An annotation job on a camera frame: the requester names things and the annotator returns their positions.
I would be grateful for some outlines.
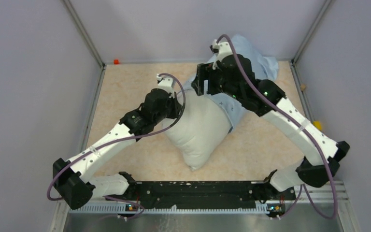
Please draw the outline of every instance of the light blue shirt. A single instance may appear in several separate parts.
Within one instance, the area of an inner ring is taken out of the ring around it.
[[[255,73],[255,78],[260,80],[272,80],[275,81],[278,75],[278,61],[275,57],[263,57],[254,46],[243,36],[235,35],[231,38],[231,41],[235,47],[235,51],[238,54],[241,54],[245,58],[248,58],[251,61],[252,71]],[[207,61],[211,63],[215,61],[215,55]],[[191,82],[195,78],[195,74],[192,75],[189,80],[184,84],[184,90],[194,89],[191,87]],[[207,92],[207,81],[204,82],[204,92]],[[248,111],[241,106],[237,100],[232,97],[219,93],[216,95],[205,94],[209,99],[214,101],[218,106],[220,106],[227,114],[227,117],[231,123],[231,128],[229,132],[232,132],[235,126],[241,121],[242,117]]]

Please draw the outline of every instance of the beige floor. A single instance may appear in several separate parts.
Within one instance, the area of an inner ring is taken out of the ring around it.
[[[291,69],[279,62],[276,83],[302,112]],[[108,132],[128,111],[137,108],[156,87],[156,73],[171,73],[181,81],[195,73],[196,63],[108,65],[96,107],[88,145]],[[303,157],[273,125],[247,114],[213,152],[208,162],[192,172],[180,151],[164,134],[141,139],[116,154],[95,175],[125,171],[136,180],[262,180],[270,171]]]

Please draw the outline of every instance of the fabric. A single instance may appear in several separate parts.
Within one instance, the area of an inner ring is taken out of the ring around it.
[[[275,58],[263,57],[249,41],[241,35],[231,38],[238,54],[251,60],[257,79],[276,80],[278,62]],[[207,63],[213,62],[215,56]],[[191,87],[195,74],[184,83],[186,106],[181,119],[165,134],[181,150],[185,163],[191,170],[202,167],[214,149],[224,140],[247,112],[241,104],[226,94],[197,96]],[[163,128],[173,119],[162,121]]]
[[[243,36],[235,35],[231,38],[234,45],[235,51],[241,54],[245,58],[251,61],[252,70],[255,73],[255,78],[260,80],[272,80],[275,81],[278,75],[278,61],[275,57],[263,57],[254,46]],[[207,63],[215,61],[215,55],[211,57]],[[194,80],[195,74],[192,75],[184,84],[185,90],[193,89],[191,87],[191,82]],[[204,92],[207,92],[207,81],[204,83]],[[230,98],[224,93],[219,93],[216,95],[205,94],[207,98],[214,101],[218,106],[220,106],[227,114],[227,117],[231,123],[231,128],[229,132],[233,131],[235,126],[241,121],[242,117],[247,113],[241,104]]]

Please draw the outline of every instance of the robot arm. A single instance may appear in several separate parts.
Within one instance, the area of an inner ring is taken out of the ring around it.
[[[93,174],[123,148],[152,135],[149,133],[163,119],[176,119],[182,108],[184,110],[177,101],[173,78],[157,76],[157,83],[144,103],[126,113],[103,138],[66,162],[62,158],[55,161],[54,179],[62,173],[53,186],[71,209],[80,208],[92,198],[123,194],[129,186],[128,178],[120,174],[92,178]]]
[[[304,183],[319,188],[327,183],[328,176],[321,156],[303,130],[306,129],[321,147],[332,175],[335,175],[337,172],[339,161],[348,152],[349,145],[345,141],[336,142],[321,133],[307,118],[299,113],[285,93],[274,82],[270,80],[256,80],[255,74],[251,70],[251,61],[238,54],[237,57],[243,70],[259,92],[279,109],[299,122],[301,127],[298,128],[280,112],[273,110],[267,105],[247,84],[237,66],[228,42],[217,43],[217,41],[214,41],[211,50],[213,53],[216,53],[216,61],[208,64],[199,64],[196,78],[191,84],[197,95],[201,96],[204,94],[204,82],[208,81],[207,94],[225,93],[236,99],[244,108],[277,127],[305,155],[303,160],[284,169],[273,171],[265,179],[271,186],[271,189],[281,192],[289,187]]]

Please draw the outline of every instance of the white wall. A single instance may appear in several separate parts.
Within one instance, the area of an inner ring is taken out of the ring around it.
[[[201,61],[223,33],[293,58],[325,0],[72,0],[106,63]]]
[[[371,231],[371,1],[336,0],[300,63],[326,134],[346,140],[344,180],[362,231]]]
[[[78,152],[100,69],[59,0],[0,0],[0,232],[47,231],[52,163]]]

